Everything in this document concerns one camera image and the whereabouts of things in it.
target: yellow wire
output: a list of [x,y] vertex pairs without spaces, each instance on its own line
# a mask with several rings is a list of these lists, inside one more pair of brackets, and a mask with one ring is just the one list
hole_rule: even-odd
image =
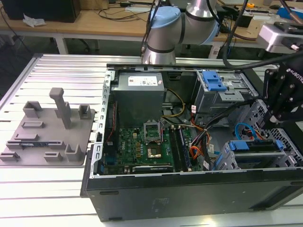
[[173,93],[175,96],[177,96],[178,99],[180,99],[180,101],[182,102],[182,110],[180,111],[180,113],[169,114],[169,115],[162,115],[161,117],[179,117],[185,111],[185,103],[183,102],[183,99],[176,92],[174,92],[170,88],[168,88],[167,90],[170,91],[171,93]]

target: green motherboard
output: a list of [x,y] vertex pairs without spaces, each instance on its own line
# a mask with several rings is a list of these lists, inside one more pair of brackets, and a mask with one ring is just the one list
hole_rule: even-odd
[[[148,136],[157,136],[157,130],[149,130]],[[123,166],[133,165],[169,165],[174,166],[171,145],[169,140],[169,129],[162,129],[162,138],[160,142],[144,141],[144,129],[120,129],[119,132],[119,152],[117,162]],[[190,129],[183,129],[184,139],[189,148],[192,140]]]

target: black cable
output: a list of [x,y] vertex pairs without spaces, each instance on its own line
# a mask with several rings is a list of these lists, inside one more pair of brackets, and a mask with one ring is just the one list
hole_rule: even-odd
[[282,4],[282,6],[286,9],[286,11],[291,14],[292,11],[291,9],[289,8],[289,6],[287,5],[287,3],[284,1],[284,0],[280,0],[280,3]]
[[111,17],[105,17],[103,15],[100,15],[100,13],[102,12],[103,10],[100,10],[98,15],[104,19],[108,19],[108,20],[115,20],[115,21],[119,21],[119,20],[124,20],[124,19],[130,19],[130,18],[133,18],[134,16],[137,16],[139,14],[142,14],[142,13],[147,13],[147,12],[141,12],[141,13],[134,13],[133,15],[129,15],[129,16],[126,16],[126,17],[118,17],[118,18],[111,18]]
[[8,24],[8,22],[6,21],[4,15],[3,15],[3,13],[2,13],[2,9],[4,9],[3,6],[0,8],[0,13],[1,13],[1,16],[2,16],[2,18],[3,18],[4,22],[5,22],[5,24],[6,24],[6,25],[9,27],[9,29],[17,36],[17,38],[20,40],[20,42],[24,45],[25,49],[26,49],[31,55],[33,55],[33,52],[24,44],[24,42],[22,41],[22,39],[17,35],[17,33],[16,33],[16,32],[12,29],[12,27]]
[[249,99],[247,101],[241,102],[241,103],[235,103],[231,106],[229,106],[228,108],[224,109],[222,112],[216,114],[214,117],[212,117],[209,122],[204,126],[204,128],[206,130],[202,131],[200,135],[198,135],[198,137],[196,137],[196,139],[193,141],[193,145],[192,146],[197,146],[199,144],[199,142],[201,141],[201,139],[203,138],[203,136],[206,135],[206,131],[208,129],[210,129],[214,124],[217,124],[221,119],[223,119],[224,117],[227,117],[232,111],[234,111],[236,108],[240,107],[240,106],[244,106],[244,105],[251,105],[253,104],[257,99]]
[[[213,8],[212,6],[210,5],[210,2],[209,0],[206,0],[206,3],[207,3],[207,7],[210,11],[210,13],[212,14],[212,16],[215,18],[215,20],[217,21],[217,23],[223,27],[228,33],[231,33],[230,29],[228,27],[226,27],[224,24],[222,24],[222,22],[219,20],[219,18],[217,17],[217,15],[214,13],[213,11]],[[233,33],[233,36],[237,37],[237,38],[240,38],[240,39],[244,39],[244,40],[252,40],[252,41],[255,41],[256,38],[249,38],[249,37],[245,37],[245,36],[241,36],[241,35],[238,35],[238,34],[235,34]]]
[[283,55],[281,57],[276,57],[276,58],[272,58],[272,59],[268,59],[268,60],[264,60],[264,61],[258,61],[258,62],[254,62],[254,63],[250,63],[250,64],[244,64],[244,65],[230,64],[227,60],[228,46],[230,45],[230,43],[232,41],[233,34],[238,26],[239,21],[241,20],[241,17],[246,8],[247,2],[248,2],[248,0],[244,0],[243,6],[239,12],[239,16],[235,22],[235,25],[232,28],[232,32],[228,35],[228,38],[227,38],[227,44],[226,44],[226,47],[224,48],[223,57],[222,57],[223,63],[225,64],[226,67],[233,69],[233,70],[251,69],[251,68],[261,67],[261,66],[270,65],[270,64],[282,63],[284,61],[288,61],[288,60],[303,56],[303,51],[297,51],[296,53],[292,53],[289,55]]
[[[171,112],[171,115],[175,115],[173,110],[170,110],[170,112]],[[173,117],[173,118],[176,118],[180,124],[183,124],[183,122],[181,121],[181,119],[179,117],[176,116],[176,117]]]
[[143,46],[146,44],[147,42],[147,39],[148,39],[148,36],[151,32],[151,29],[152,29],[152,22],[156,16],[156,13],[158,11],[158,8],[160,7],[160,2],[158,3],[158,5],[156,6],[155,10],[154,10],[154,13],[153,13],[153,16],[151,18],[151,15],[152,15],[152,8],[154,7],[155,5],[155,0],[152,1],[152,4],[151,4],[151,10],[148,14],[148,19],[147,19],[147,23],[146,23],[146,30],[145,30],[145,34],[143,36],[143,39],[142,39],[142,42],[141,42],[141,49],[140,49],[140,52],[141,52],[141,55],[143,53]]

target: sticker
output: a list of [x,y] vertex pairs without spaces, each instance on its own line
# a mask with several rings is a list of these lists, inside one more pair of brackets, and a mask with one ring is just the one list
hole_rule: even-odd
[[214,145],[213,144],[209,144],[209,150],[210,153],[214,153]]
[[34,144],[33,143],[20,143],[21,146],[30,146],[33,147]]
[[156,76],[129,77],[128,86],[158,86]]
[[227,82],[223,82],[223,84],[224,84],[225,86],[232,86],[232,83],[231,83],[231,82],[229,82],[229,81],[227,81]]
[[191,105],[191,112],[192,113],[196,113],[196,106],[195,105]]
[[203,162],[203,166],[207,169],[207,170],[209,170],[209,164],[204,160],[204,162]]

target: computer case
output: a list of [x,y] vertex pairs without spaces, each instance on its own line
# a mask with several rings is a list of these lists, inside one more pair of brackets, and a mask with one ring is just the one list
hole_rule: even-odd
[[[163,66],[108,65],[108,68],[131,73],[136,68],[140,71],[166,69],[172,70],[174,75],[181,69],[191,70],[190,66],[172,66],[169,69]],[[261,95],[263,82],[257,74],[253,70],[241,73],[250,85],[250,90]],[[109,94],[109,84],[110,73],[105,78],[104,89],[107,93],[104,98]],[[303,132],[294,122],[286,123],[283,130],[284,136],[290,141],[289,144],[284,140],[288,148],[298,148],[295,155],[297,164],[294,167],[115,176],[91,174],[95,167],[104,168],[92,162],[96,156],[99,158],[100,152],[95,151],[100,150],[103,144],[102,134],[98,133],[86,159],[81,196],[90,198],[102,222],[275,210],[303,193]],[[212,134],[212,137],[224,140],[219,135]]]
[[5,12],[12,20],[23,14],[36,19],[73,23],[80,13],[79,0],[2,0]]

